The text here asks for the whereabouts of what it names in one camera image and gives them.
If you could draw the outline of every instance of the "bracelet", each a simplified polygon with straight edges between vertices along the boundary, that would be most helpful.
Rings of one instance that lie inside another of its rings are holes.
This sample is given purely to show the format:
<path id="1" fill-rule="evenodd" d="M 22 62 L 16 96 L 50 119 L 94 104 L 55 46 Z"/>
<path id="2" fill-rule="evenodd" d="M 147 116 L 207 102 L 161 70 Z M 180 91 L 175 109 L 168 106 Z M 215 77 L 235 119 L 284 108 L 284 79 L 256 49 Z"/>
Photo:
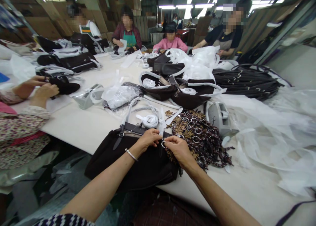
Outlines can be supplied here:
<path id="1" fill-rule="evenodd" d="M 125 149 L 125 152 L 127 152 L 136 162 L 138 162 L 138 159 L 135 158 L 128 149 Z"/>

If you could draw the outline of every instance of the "floral shirt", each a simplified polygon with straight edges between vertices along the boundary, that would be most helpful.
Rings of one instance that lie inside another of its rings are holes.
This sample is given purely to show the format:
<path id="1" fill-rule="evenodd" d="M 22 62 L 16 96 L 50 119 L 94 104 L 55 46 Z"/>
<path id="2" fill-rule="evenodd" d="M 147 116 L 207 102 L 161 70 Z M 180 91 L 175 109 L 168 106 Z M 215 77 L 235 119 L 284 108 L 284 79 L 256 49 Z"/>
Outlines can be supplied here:
<path id="1" fill-rule="evenodd" d="M 22 101 L 12 90 L 0 90 L 0 102 L 11 105 Z M 49 117 L 50 113 L 38 106 L 27 106 L 19 114 L 0 112 L 0 169 L 20 167 L 38 156 L 50 142 L 47 134 L 23 143 L 16 139 L 36 134 Z"/>

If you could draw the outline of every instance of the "handbag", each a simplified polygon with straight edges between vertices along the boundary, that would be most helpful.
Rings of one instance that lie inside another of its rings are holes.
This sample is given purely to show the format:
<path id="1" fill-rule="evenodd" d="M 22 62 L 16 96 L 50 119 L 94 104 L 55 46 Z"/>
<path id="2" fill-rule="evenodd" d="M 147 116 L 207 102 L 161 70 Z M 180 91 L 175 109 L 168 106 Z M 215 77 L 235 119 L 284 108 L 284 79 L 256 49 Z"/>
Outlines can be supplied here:
<path id="1" fill-rule="evenodd" d="M 120 158 L 125 153 L 125 149 L 132 147 L 137 142 L 139 136 L 143 135 L 147 130 L 128 123 L 133 102 L 138 100 L 145 99 L 136 98 L 132 101 L 129 106 L 128 115 L 124 118 L 120 128 L 110 131 L 93 154 L 85 170 L 85 175 L 89 179 L 95 178 Z M 154 114 L 160 113 L 157 108 L 150 104 L 145 108 L 142 107 L 134 111 L 143 109 L 151 109 Z M 162 114 L 159 114 L 159 119 L 164 120 Z M 159 129 L 160 132 L 163 132 L 163 123 L 161 121 L 159 122 Z M 168 137 L 169 134 L 163 132 L 163 136 Z M 157 148 L 149 146 L 147 151 L 138 158 L 138 162 L 133 164 L 119 185 L 118 192 L 140 190 L 155 185 L 167 184 L 176 180 L 177 174 L 178 167 L 170 161 L 161 142 L 159 142 Z"/>

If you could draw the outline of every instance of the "gray tape dispenser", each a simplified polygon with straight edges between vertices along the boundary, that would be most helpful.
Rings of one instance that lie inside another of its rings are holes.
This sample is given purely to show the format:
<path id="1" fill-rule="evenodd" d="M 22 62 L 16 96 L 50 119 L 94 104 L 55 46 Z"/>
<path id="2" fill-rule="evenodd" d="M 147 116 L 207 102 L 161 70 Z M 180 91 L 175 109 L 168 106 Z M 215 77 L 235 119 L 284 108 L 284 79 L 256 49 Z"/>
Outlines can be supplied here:
<path id="1" fill-rule="evenodd" d="M 89 107 L 94 105 L 94 103 L 92 102 L 90 98 L 91 92 L 99 88 L 103 88 L 103 86 L 101 84 L 95 84 L 91 88 L 87 89 L 85 93 L 81 93 L 77 96 L 74 96 L 73 99 L 78 103 L 79 107 L 82 110 L 87 110 Z M 95 92 L 94 95 L 97 98 L 101 98 L 102 92 Z"/>

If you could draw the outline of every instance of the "white paper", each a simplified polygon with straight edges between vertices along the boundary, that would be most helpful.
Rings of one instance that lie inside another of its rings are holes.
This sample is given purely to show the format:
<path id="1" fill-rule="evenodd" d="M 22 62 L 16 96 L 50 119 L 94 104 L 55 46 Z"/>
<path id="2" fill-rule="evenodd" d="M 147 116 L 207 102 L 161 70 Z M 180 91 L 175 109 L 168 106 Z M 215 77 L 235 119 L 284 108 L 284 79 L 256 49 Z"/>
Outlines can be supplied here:
<path id="1" fill-rule="evenodd" d="M 120 47 L 118 49 L 118 54 L 119 55 L 122 54 L 125 51 L 126 47 L 127 47 L 127 41 L 126 40 L 120 39 L 120 42 L 122 42 L 124 44 L 124 46 Z"/>

